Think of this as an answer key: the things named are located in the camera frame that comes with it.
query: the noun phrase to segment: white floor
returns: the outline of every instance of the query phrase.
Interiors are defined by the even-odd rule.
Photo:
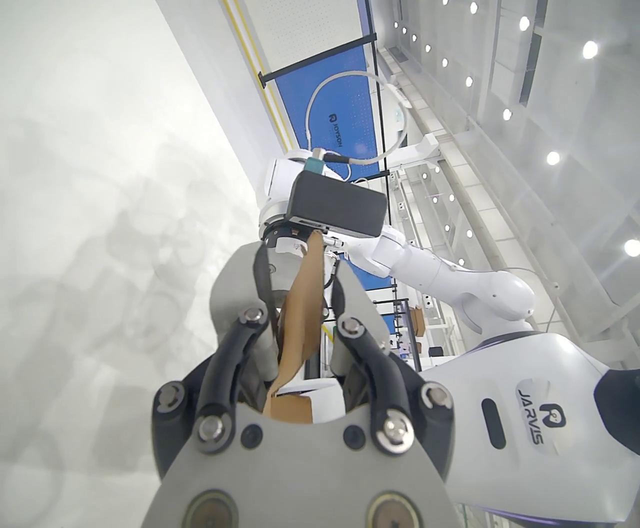
[[[139,526],[253,191],[154,0],[0,0],[0,526]]]

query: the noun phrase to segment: ceiling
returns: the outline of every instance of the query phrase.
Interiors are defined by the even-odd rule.
[[[640,237],[640,2],[548,0],[536,23],[543,0],[476,0],[475,14],[470,0],[389,3],[387,24],[399,27],[385,45],[407,55],[416,87],[559,282],[578,332],[590,340],[628,322],[640,342],[640,257],[623,251]],[[525,15],[531,25],[520,31]],[[534,32],[540,51],[525,106]],[[599,46],[592,60],[582,56],[588,40]]]

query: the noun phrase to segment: jarvis logo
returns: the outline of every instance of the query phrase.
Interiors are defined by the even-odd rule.
[[[539,451],[557,454],[558,438],[554,438],[556,433],[552,434],[552,430],[565,427],[566,417],[560,405],[546,403],[555,399],[550,392],[553,391],[547,380],[523,380],[516,388],[529,440]]]
[[[342,147],[342,136],[340,135],[340,127],[338,126],[338,116],[336,114],[329,114],[329,122],[333,124],[333,133],[338,147]]]

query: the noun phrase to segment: yellow stripe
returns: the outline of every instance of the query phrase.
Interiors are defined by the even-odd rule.
[[[329,329],[324,324],[322,325],[322,329],[324,330],[326,336],[329,338],[329,341],[331,341],[331,343],[333,344],[333,334],[329,332]]]
[[[238,10],[238,14],[240,14],[240,20],[242,20],[242,23],[246,30],[246,34],[249,37],[249,42],[251,42],[251,46],[253,47],[253,52],[255,53],[255,56],[258,57],[258,64],[260,65],[260,69],[264,71],[265,68],[264,68],[264,64],[262,64],[262,59],[260,59],[260,54],[258,53],[258,47],[255,45],[255,42],[253,41],[253,37],[251,36],[251,31],[249,31],[249,26],[247,25],[246,20],[244,19],[244,16],[242,14],[242,9],[240,9],[240,6],[238,5],[237,0],[234,0],[234,3],[236,4],[236,9]],[[276,101],[276,98],[273,95],[273,89],[270,84],[267,85],[267,89],[269,90],[269,93],[271,94],[271,97],[273,98],[273,100]],[[280,105],[278,105],[277,103],[276,103],[276,110],[278,111],[278,116],[280,116],[280,121],[284,125],[284,131],[287,135],[287,139],[289,140],[289,145],[291,146],[290,149],[293,149],[294,143],[293,141],[291,141],[291,136],[289,136],[289,130],[287,129],[287,126],[285,124],[286,122],[282,117],[282,113],[280,112]]]
[[[292,141],[291,138],[289,137],[289,131],[287,130],[286,126],[284,127],[284,133],[282,133],[280,124],[278,123],[278,120],[276,119],[276,116],[273,112],[273,108],[271,107],[271,103],[269,102],[269,99],[266,97],[266,94],[264,93],[264,90],[262,89],[262,85],[260,83],[260,79],[258,78],[258,72],[255,68],[255,65],[253,64],[253,60],[251,58],[251,54],[249,53],[249,50],[247,49],[247,46],[244,42],[244,38],[242,36],[242,33],[240,32],[240,28],[237,25],[236,22],[236,18],[234,17],[234,14],[231,11],[231,7],[229,6],[229,3],[227,0],[223,0],[224,4],[225,4],[225,8],[227,9],[227,13],[229,14],[229,18],[231,19],[231,23],[234,25],[234,29],[236,30],[236,34],[238,35],[238,38],[240,39],[240,43],[242,44],[242,47],[244,49],[244,54],[246,55],[247,59],[249,60],[249,64],[251,65],[251,69],[253,70],[253,74],[255,76],[256,81],[258,82],[258,86],[260,91],[262,92],[262,95],[264,97],[264,100],[267,103],[267,108],[269,109],[269,113],[271,114],[271,118],[273,119],[273,123],[276,125],[276,128],[278,130],[278,134],[280,135],[280,140],[282,141],[282,145],[287,149],[287,150],[292,150]],[[251,38],[251,33],[249,32],[249,29],[247,28],[246,22],[244,20],[244,17],[242,15],[242,11],[240,10],[237,1],[234,0],[235,4],[236,4],[236,8],[238,10],[238,14],[240,14],[240,19],[242,20],[243,24],[244,24],[244,28],[246,30],[246,34],[249,36],[249,41],[252,43],[253,46],[253,50],[255,52],[256,57],[258,57],[258,62],[260,63],[260,67],[263,68],[262,66],[262,61],[260,60],[260,55],[258,55],[257,51],[255,50],[255,43],[253,42],[253,39]],[[269,87],[269,92],[271,94],[271,96],[273,97],[273,92],[271,92],[271,87]],[[278,112],[278,115],[280,116],[281,122],[283,123],[284,126],[284,119],[282,118],[282,114],[280,113],[280,108],[278,108],[278,105],[276,105],[276,110]]]

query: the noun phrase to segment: white robot body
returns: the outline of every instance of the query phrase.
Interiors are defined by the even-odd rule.
[[[607,370],[568,339],[539,333],[421,372],[454,402],[451,499],[516,517],[626,520],[640,457],[607,432],[596,407],[594,389]],[[494,404],[500,449],[499,431],[497,447],[488,432]]]
[[[310,155],[290,153],[269,167],[260,236],[285,218],[291,187]],[[323,174],[339,179],[326,167]],[[526,319],[535,297],[522,279],[465,269],[413,247],[388,225],[376,238],[329,233],[325,243],[369,273],[450,305],[484,338],[480,347],[420,373],[452,395],[454,445],[445,485],[454,502],[536,525],[626,520],[640,488],[640,456],[610,434],[598,410],[594,391],[609,369],[568,339],[532,330]]]

